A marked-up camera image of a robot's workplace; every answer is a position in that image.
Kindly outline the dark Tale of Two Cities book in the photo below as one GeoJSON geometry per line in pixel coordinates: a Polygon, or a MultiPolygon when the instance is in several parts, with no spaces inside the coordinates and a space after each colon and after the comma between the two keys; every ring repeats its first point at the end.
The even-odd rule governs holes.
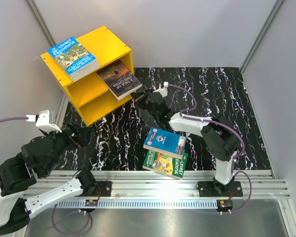
{"type": "Polygon", "coordinates": [[[142,83],[120,60],[98,70],[97,74],[118,101],[142,87],[142,83]]]}

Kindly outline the blue paperback book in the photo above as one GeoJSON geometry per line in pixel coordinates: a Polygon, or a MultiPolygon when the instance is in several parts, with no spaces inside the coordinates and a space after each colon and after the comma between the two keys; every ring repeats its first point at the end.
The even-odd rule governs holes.
{"type": "Polygon", "coordinates": [[[143,148],[173,158],[183,159],[186,137],[179,134],[151,127],[143,144],[143,148]]]}

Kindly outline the blue 26-storey treehouse book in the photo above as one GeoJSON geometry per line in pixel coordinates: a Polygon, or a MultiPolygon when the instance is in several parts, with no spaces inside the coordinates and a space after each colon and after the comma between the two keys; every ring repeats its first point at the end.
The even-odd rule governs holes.
{"type": "Polygon", "coordinates": [[[49,48],[48,53],[73,82],[100,68],[96,56],[74,37],[49,48]]]}

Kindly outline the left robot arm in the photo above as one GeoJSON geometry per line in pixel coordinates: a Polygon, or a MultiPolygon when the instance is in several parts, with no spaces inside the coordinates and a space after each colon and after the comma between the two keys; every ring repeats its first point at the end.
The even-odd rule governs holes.
{"type": "Polygon", "coordinates": [[[100,197],[111,193],[110,181],[97,182],[91,170],[83,167],[63,185],[25,197],[38,179],[51,175],[65,153],[92,147],[93,128],[74,122],[58,127],[49,110],[22,116],[21,120],[34,122],[40,135],[0,165],[0,236],[22,229],[39,213],[66,199],[86,198],[85,207],[94,208],[100,197]]]}

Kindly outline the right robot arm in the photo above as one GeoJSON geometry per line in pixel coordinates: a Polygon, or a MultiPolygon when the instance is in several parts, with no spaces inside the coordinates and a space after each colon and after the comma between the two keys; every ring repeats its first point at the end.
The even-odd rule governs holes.
{"type": "Polygon", "coordinates": [[[206,196],[240,195],[240,183],[235,181],[234,161],[244,152],[242,137],[223,115],[196,117],[168,108],[165,89],[147,90],[135,99],[136,104],[149,112],[158,128],[169,132],[197,135],[216,159],[216,172],[212,181],[198,183],[199,192],[206,196]]]}

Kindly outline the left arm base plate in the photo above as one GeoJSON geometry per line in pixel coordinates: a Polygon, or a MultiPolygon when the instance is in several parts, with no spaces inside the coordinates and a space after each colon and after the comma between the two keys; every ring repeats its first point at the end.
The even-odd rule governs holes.
{"type": "Polygon", "coordinates": [[[97,194],[100,194],[100,197],[110,197],[112,191],[112,181],[97,181],[97,186],[91,197],[96,197],[97,194]]]}

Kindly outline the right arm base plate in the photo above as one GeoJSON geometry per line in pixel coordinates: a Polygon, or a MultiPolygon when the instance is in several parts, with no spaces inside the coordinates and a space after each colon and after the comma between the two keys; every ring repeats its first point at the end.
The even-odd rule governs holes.
{"type": "Polygon", "coordinates": [[[200,197],[242,197],[243,191],[239,181],[231,181],[227,185],[214,181],[199,181],[195,185],[200,197]]]}

